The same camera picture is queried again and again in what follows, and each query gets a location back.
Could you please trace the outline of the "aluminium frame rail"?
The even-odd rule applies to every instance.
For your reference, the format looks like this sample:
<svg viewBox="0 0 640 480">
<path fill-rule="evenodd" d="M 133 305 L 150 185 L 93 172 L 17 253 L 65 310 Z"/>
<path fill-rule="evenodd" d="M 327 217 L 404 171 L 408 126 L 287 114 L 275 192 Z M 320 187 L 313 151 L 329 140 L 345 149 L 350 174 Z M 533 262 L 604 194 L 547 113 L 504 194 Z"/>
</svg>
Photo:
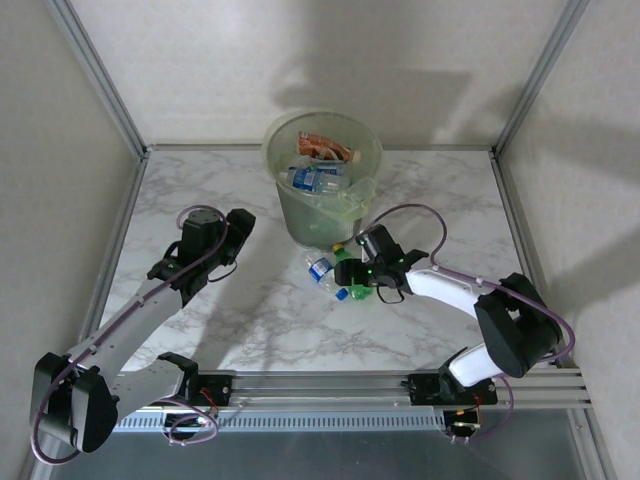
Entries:
<svg viewBox="0 0 640 480">
<path fill-rule="evenodd" d="M 135 162 L 134 175 L 125 191 L 121 208 L 116 216 L 116 223 L 108 241 L 85 319 L 79 331 L 79 341 L 90 337 L 100 326 L 150 155 L 150 151 L 145 151 Z"/>
<path fill-rule="evenodd" d="M 223 143 L 223 144 L 187 144 L 187 143 L 154 143 L 146 147 L 149 152 L 156 151 L 257 151 L 261 149 L 258 143 Z M 489 152 L 492 145 L 487 144 L 424 144 L 403 145 L 383 144 L 384 151 L 480 151 Z"/>
<path fill-rule="evenodd" d="M 495 151 L 491 149 L 488 155 L 522 273 L 532 282 L 544 302 L 547 302 L 543 294 L 544 278 L 539 271 L 539 262 L 528 237 L 528 227 L 516 198 L 515 190 L 509 184 Z"/>
</svg>

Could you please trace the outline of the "aluminium frame post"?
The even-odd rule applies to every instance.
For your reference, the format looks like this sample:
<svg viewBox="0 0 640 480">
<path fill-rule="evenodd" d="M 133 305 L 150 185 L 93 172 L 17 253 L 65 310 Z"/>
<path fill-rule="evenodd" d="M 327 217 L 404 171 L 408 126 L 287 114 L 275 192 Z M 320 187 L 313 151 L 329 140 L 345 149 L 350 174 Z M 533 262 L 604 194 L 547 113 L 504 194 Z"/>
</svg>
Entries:
<svg viewBox="0 0 640 480">
<path fill-rule="evenodd" d="M 145 158 L 147 155 L 146 143 L 71 0 L 43 1 L 130 150 L 136 157 Z"/>
<path fill-rule="evenodd" d="M 567 415 L 585 478 L 618 480 L 594 411 L 571 409 Z"/>
<path fill-rule="evenodd" d="M 53 447 L 56 448 L 43 448 L 44 453 L 55 458 L 66 454 L 66 447 L 62 448 L 58 444 L 53 445 Z M 58 466 L 48 465 L 37 460 L 31 449 L 28 448 L 17 480 L 51 480 L 53 472 L 57 468 Z"/>
<path fill-rule="evenodd" d="M 496 160 L 499 160 L 505 154 L 518 133 L 590 2 L 591 0 L 567 0 L 528 79 L 520 91 L 503 130 L 492 146 L 492 152 Z"/>
</svg>

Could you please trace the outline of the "small lit circuit board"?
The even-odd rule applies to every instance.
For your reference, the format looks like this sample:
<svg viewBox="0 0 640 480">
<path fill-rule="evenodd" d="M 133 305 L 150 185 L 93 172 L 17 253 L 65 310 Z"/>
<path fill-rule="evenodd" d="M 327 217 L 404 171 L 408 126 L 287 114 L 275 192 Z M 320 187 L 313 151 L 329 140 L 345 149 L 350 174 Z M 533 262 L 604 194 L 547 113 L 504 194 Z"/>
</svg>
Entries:
<svg viewBox="0 0 640 480">
<path fill-rule="evenodd" d="M 178 432 L 197 432 L 209 425 L 205 417 L 195 413 L 168 413 L 165 416 L 163 428 L 166 431 L 174 429 Z"/>
<path fill-rule="evenodd" d="M 478 408 L 444 412 L 445 432 L 448 435 L 471 437 L 482 427 Z"/>
</svg>

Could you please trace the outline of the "bottle with orange label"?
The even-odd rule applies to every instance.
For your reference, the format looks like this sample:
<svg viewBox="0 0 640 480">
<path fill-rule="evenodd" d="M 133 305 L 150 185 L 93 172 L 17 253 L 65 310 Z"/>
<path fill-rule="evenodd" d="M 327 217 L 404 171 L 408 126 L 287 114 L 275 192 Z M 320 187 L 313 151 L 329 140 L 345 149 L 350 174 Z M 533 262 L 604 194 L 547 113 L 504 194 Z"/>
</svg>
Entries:
<svg viewBox="0 0 640 480">
<path fill-rule="evenodd" d="M 301 131 L 297 135 L 296 151 L 303 156 L 322 161 L 338 161 L 345 164 L 358 163 L 362 154 L 342 146 L 329 137 Z"/>
</svg>

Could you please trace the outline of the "grey metal panel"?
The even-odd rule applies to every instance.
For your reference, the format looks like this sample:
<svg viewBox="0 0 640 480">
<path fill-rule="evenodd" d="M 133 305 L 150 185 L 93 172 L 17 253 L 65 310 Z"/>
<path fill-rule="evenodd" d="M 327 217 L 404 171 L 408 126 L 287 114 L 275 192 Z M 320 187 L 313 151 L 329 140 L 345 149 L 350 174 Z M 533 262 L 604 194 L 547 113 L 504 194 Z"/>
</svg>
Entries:
<svg viewBox="0 0 640 480">
<path fill-rule="evenodd" d="M 117 433 L 51 480 L 587 480 L 567 412 L 516 411 L 488 438 L 436 431 L 222 433 L 194 446 Z"/>
</svg>

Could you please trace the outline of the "crushed clear bottle blue cap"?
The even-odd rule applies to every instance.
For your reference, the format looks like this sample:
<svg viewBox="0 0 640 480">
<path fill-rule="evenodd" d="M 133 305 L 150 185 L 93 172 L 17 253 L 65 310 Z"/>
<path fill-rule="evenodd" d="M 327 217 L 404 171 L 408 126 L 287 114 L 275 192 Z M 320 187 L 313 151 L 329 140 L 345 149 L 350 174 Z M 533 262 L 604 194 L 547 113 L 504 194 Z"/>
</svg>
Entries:
<svg viewBox="0 0 640 480">
<path fill-rule="evenodd" d="M 309 249 L 304 252 L 304 259 L 305 269 L 319 289 L 339 302 L 349 297 L 348 290 L 337 285 L 334 280 L 334 264 L 328 254 L 317 249 Z"/>
</svg>

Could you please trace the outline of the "wide aluminium mounting rail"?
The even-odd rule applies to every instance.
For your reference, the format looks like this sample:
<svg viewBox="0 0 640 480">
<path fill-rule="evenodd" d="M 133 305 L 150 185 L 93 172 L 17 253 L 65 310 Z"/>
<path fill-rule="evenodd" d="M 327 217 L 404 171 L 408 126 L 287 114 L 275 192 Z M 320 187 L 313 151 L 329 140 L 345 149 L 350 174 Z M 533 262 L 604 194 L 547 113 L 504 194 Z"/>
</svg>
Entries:
<svg viewBox="0 0 640 480">
<path fill-rule="evenodd" d="M 419 371 L 205 371 L 229 374 L 232 389 L 223 411 L 387 411 L 428 409 L 483 411 L 519 409 L 589 409 L 592 401 L 578 368 L 538 368 L 523 378 L 496 378 L 474 397 L 473 405 L 426 405 L 411 402 L 402 382 Z"/>
</svg>

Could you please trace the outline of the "green plastic bottle yellow cap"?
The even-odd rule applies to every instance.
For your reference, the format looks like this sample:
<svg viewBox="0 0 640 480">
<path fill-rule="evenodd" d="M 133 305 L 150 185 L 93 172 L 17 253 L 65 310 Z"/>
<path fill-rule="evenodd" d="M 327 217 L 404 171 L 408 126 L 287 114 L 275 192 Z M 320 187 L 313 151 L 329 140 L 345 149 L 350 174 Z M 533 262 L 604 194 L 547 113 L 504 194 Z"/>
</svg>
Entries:
<svg viewBox="0 0 640 480">
<path fill-rule="evenodd" d="M 337 243 L 332 246 L 332 252 L 335 257 L 336 263 L 340 263 L 344 260 L 354 259 L 354 256 L 349 253 L 342 243 Z M 373 293 L 373 289 L 370 287 L 366 287 L 363 285 L 356 285 L 352 283 L 350 286 L 347 286 L 351 298 L 355 301 L 363 301 L 367 297 L 369 297 Z"/>
</svg>

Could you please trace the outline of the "translucent trash bin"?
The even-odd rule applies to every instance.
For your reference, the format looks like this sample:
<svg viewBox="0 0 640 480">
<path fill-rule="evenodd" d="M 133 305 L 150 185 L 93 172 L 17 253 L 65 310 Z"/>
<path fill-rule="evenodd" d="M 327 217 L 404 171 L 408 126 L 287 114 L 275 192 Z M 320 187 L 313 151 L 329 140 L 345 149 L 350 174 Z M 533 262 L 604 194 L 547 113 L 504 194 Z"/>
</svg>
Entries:
<svg viewBox="0 0 640 480">
<path fill-rule="evenodd" d="M 336 243 L 347 243 L 361 227 L 361 218 L 355 222 L 337 221 L 300 204 L 289 204 L 276 186 L 286 227 L 291 237 L 300 245 L 329 250 Z"/>
</svg>

